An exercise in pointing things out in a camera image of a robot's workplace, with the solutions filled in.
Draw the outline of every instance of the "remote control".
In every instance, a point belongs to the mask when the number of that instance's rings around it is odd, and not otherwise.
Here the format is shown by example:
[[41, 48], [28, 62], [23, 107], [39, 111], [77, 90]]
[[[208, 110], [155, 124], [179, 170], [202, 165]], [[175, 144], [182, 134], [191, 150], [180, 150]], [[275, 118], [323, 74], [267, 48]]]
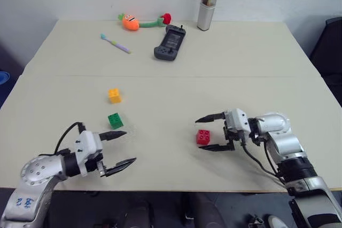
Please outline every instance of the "remote control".
[[185, 33], [186, 32], [185, 29], [183, 29], [183, 25], [181, 27], [174, 25], [166, 26], [166, 35], [160, 46], [154, 48], [154, 56], [157, 59], [166, 61], [173, 61], [176, 59]]

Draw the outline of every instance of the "table surface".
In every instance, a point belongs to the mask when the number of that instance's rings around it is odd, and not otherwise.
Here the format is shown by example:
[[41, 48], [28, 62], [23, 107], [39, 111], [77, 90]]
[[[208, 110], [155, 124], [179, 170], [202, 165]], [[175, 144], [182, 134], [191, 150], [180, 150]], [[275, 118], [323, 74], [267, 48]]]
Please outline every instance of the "table surface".
[[[198, 129], [210, 130], [213, 142], [224, 140], [222, 121], [195, 124], [196, 119], [241, 108], [250, 117], [269, 111], [287, 114], [317, 173], [330, 188], [341, 188], [342, 174], [332, 172], [331, 167], [341, 168], [342, 110], [285, 25], [214, 22], [207, 32], [198, 32], [190, 25], [185, 29], [186, 40], [177, 59], [162, 62], [152, 59], [153, 46], [147, 46], [161, 41], [161, 28], [131, 33], [110, 21], [58, 22], [0, 109], [0, 164], [6, 167], [0, 170], [0, 176], [6, 177], [0, 180], [0, 187], [16, 187], [22, 166], [40, 153], [52, 152], [71, 123], [81, 121], [87, 129], [103, 132], [110, 129], [107, 116], [118, 112], [128, 134], [104, 144], [104, 162], [110, 167], [137, 157], [136, 162], [107, 178], [99, 178], [98, 172], [70, 178], [57, 189], [283, 191], [238, 145], [235, 152], [208, 152], [196, 147]], [[93, 37], [95, 32], [107, 33], [118, 41], [126, 38], [126, 42], [119, 42], [139, 51], [131, 55], [121, 52]], [[200, 51], [203, 47], [198, 42], [223, 42], [226, 33], [226, 48], [215, 50], [219, 56], [208, 58], [203, 54], [206, 50]], [[231, 36], [242, 34], [245, 40], [239, 44]], [[83, 39], [87, 51], [77, 46], [77, 38], [80, 42]], [[195, 45], [197, 62], [189, 54], [194, 53]], [[278, 55], [274, 55], [275, 45], [280, 48]], [[229, 57], [233, 52], [236, 58]], [[256, 68], [243, 65], [256, 59]], [[268, 65], [261, 69], [260, 63]], [[224, 72], [223, 67], [233, 68]], [[121, 103], [109, 102], [109, 88], [120, 89]], [[76, 131], [71, 132], [63, 146], [72, 147], [75, 137]], [[261, 147], [249, 142], [248, 149], [268, 167]]]

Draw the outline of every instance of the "yellow lego block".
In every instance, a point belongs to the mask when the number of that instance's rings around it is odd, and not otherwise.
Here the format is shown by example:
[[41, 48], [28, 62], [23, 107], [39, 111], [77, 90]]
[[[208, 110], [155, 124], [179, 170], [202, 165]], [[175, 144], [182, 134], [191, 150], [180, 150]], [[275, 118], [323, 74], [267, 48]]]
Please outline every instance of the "yellow lego block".
[[109, 89], [108, 91], [108, 97], [111, 103], [117, 104], [121, 102], [121, 96], [119, 93], [119, 89], [114, 88], [114, 89]]

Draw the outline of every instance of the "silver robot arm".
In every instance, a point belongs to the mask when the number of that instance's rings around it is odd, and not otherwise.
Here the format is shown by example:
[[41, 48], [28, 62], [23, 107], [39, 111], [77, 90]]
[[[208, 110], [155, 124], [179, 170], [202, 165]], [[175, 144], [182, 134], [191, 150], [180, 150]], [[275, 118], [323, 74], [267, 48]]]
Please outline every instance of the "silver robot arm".
[[258, 146], [264, 143], [267, 157], [269, 152], [278, 167], [275, 170], [270, 162], [275, 172], [273, 175], [280, 179], [289, 195], [294, 196], [289, 204], [297, 227], [342, 227], [340, 205], [323, 178], [315, 172], [298, 138], [291, 131], [290, 120], [284, 114], [267, 113], [248, 119], [242, 110], [232, 109], [208, 115], [196, 122], [212, 122], [216, 119], [225, 120], [223, 130], [227, 145], [208, 145], [201, 148], [209, 151], [233, 151], [233, 142], [240, 141], [245, 152], [250, 155], [246, 149], [248, 138]]
[[20, 182], [7, 202], [0, 221], [4, 228], [39, 228], [43, 225], [54, 187], [68, 177], [97, 169], [100, 176], [110, 176], [122, 171], [136, 159], [124, 160], [111, 169], [103, 165], [102, 142], [125, 135], [123, 131], [93, 133], [80, 131], [74, 143], [75, 152], [64, 149], [56, 154], [38, 156], [21, 170]]

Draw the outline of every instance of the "toy block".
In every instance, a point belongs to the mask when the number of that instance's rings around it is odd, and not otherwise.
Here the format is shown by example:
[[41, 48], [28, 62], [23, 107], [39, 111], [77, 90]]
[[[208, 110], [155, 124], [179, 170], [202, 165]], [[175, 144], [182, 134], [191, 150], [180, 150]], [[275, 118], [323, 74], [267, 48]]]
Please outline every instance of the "toy block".
[[198, 130], [196, 135], [196, 143], [201, 145], [208, 145], [210, 142], [210, 131]]
[[108, 97], [111, 103], [116, 104], [121, 102], [121, 96], [119, 93], [119, 89], [114, 88], [114, 89], [109, 89], [108, 91]]
[[118, 113], [115, 113], [113, 115], [108, 116], [109, 123], [112, 126], [113, 129], [117, 129], [123, 126], [123, 123], [118, 115]]

